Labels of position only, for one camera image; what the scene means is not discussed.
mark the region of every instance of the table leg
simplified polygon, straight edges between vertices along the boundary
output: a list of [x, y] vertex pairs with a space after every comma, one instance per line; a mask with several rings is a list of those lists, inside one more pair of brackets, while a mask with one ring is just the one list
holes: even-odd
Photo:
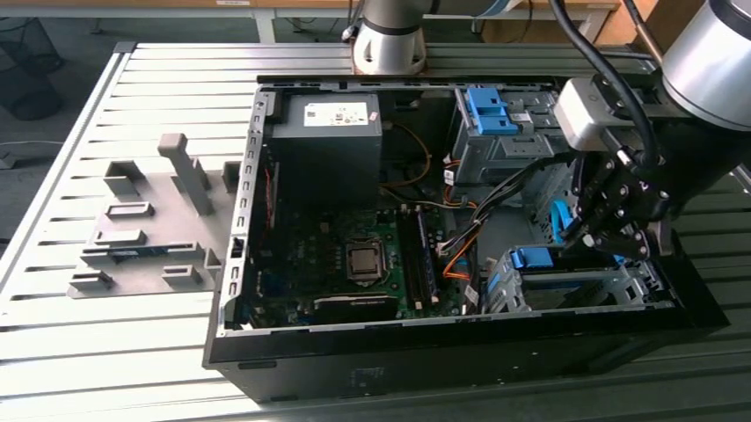
[[262, 44], [274, 44], [277, 42], [276, 34], [273, 33], [273, 11], [257, 9], [253, 11], [253, 19], [256, 19], [256, 26], [258, 27], [258, 42]]
[[89, 28], [90, 35], [98, 35], [103, 32], [102, 30], [102, 20], [101, 18], [94, 18], [91, 22], [91, 27]]
[[600, 35], [601, 27], [605, 25], [609, 11], [592, 11], [586, 19], [578, 25], [578, 32], [586, 40], [594, 42], [597, 35]]

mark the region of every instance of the sticker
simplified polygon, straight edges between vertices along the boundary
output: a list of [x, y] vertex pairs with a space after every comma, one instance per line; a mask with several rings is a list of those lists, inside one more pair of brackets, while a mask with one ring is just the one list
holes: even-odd
[[472, 305], [476, 306], [480, 295], [477, 295], [477, 291], [469, 285], [466, 285], [466, 288], [464, 289], [464, 296], [466, 297], [466, 299], [469, 299]]
[[134, 257], [138, 255], [137, 251], [113, 251], [110, 252], [113, 257]]
[[309, 103], [305, 105], [304, 126], [366, 126], [365, 103]]
[[508, 116], [513, 121], [530, 121], [528, 113], [509, 113]]
[[450, 170], [444, 170], [444, 183], [453, 186], [453, 172]]

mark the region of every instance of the ram slot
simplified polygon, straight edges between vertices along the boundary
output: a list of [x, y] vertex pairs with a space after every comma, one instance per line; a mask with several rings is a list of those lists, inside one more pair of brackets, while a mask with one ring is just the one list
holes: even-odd
[[398, 249], [401, 250], [401, 268], [404, 271], [404, 284], [406, 288], [406, 299], [412, 308], [422, 308], [418, 288], [418, 268], [417, 249], [414, 248], [412, 223], [406, 210], [396, 214], [396, 232], [398, 235]]
[[426, 238], [426, 224], [424, 222], [424, 212], [417, 208], [416, 210], [416, 220], [420, 236], [420, 252], [421, 261], [424, 268], [422, 277], [422, 290], [424, 298], [430, 301], [430, 303], [437, 303], [437, 282], [434, 280], [434, 264], [433, 264], [433, 253], [430, 251], [430, 244]]

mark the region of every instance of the power supply label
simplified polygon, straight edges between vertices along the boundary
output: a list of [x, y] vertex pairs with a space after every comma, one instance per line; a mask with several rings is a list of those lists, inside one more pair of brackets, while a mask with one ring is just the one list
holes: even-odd
[[366, 103], [309, 103], [304, 126], [366, 126]]

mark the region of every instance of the blue plastic tab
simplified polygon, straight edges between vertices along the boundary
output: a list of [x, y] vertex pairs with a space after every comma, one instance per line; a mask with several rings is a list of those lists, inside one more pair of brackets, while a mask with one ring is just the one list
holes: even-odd
[[488, 284], [488, 293], [492, 292], [492, 289], [494, 288], [494, 285], [497, 284], [497, 282], [501, 280], [501, 275], [500, 274], [494, 274], [494, 277], [492, 277], [492, 281]]
[[524, 268], [524, 261], [521, 259], [521, 254], [517, 251], [512, 252], [512, 263], [513, 263], [513, 268], [516, 269]]
[[521, 256], [522, 268], [546, 268], [552, 266], [550, 252], [546, 248], [521, 248], [516, 252]]
[[494, 88], [468, 88], [466, 105], [477, 120], [480, 135], [516, 135], [518, 127], [505, 113], [505, 104]]
[[554, 200], [550, 205], [550, 222], [552, 222], [552, 240], [556, 244], [562, 243], [562, 238], [560, 237], [560, 232], [565, 230], [573, 217], [570, 217], [570, 211], [568, 210], [568, 204], [564, 200]]

